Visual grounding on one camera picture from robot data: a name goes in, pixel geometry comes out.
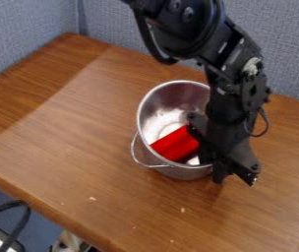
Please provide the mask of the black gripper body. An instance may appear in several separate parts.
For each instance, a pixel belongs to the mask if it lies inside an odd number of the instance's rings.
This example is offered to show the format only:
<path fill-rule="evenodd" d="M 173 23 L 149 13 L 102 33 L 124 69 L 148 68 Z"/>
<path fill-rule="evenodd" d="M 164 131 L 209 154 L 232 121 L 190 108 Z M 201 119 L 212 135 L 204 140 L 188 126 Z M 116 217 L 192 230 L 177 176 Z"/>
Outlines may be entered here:
<path fill-rule="evenodd" d="M 204 115 L 189 112 L 186 125 L 190 135 L 198 141 L 200 163 L 212 165 L 217 160 L 229 162 L 232 174 L 252 186 L 257 181 L 261 166 L 249 146 L 249 136 L 243 123 L 216 124 Z"/>

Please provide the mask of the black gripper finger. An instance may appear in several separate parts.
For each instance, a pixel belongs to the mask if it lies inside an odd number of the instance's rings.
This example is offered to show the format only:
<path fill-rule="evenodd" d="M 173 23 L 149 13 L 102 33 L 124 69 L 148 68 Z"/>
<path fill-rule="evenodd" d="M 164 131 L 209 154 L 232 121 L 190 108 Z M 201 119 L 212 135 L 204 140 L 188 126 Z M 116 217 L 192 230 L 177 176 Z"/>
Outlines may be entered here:
<path fill-rule="evenodd" d="M 212 163 L 212 181 L 216 184 L 221 184 L 225 177 L 232 174 L 231 163 L 223 160 L 217 160 Z"/>

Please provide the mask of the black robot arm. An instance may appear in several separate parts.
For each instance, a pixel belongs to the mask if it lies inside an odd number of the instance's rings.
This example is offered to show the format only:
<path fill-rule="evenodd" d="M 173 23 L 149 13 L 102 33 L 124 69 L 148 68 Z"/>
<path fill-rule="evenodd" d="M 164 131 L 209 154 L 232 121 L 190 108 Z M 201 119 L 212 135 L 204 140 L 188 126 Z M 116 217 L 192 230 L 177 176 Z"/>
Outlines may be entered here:
<path fill-rule="evenodd" d="M 186 129 L 200 143 L 197 156 L 212 164 L 212 181 L 235 174 L 252 185 L 261 165 L 249 139 L 271 94 L 259 45 L 227 16 L 223 0 L 120 1 L 152 57 L 165 65 L 192 59 L 207 74 L 205 114 L 186 116 Z"/>

